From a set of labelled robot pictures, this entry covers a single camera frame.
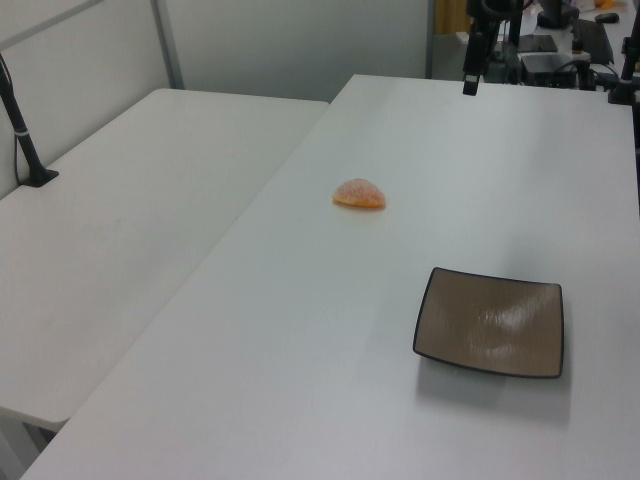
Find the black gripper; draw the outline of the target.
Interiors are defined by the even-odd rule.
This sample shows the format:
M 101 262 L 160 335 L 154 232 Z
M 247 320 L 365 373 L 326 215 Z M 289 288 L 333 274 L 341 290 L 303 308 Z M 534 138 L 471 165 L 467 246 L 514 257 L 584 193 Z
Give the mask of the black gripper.
M 468 0 L 467 14 L 473 23 L 469 33 L 463 64 L 463 94 L 477 94 L 482 71 L 488 74 L 495 60 L 502 21 L 510 21 L 521 15 L 523 2 L 520 0 Z M 489 22 L 486 32 L 481 22 Z

